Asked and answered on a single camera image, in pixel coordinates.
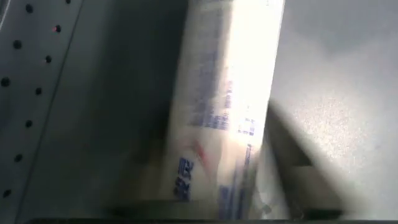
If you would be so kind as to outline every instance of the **gray metal surface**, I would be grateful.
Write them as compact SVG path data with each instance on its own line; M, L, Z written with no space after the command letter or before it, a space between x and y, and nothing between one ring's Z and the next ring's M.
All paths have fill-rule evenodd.
M0 223L24 196L80 3L0 1Z

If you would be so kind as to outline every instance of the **cylindrical package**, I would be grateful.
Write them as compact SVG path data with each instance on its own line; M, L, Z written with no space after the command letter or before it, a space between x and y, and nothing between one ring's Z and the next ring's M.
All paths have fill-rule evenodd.
M283 9L190 0L159 186L173 217L249 218Z

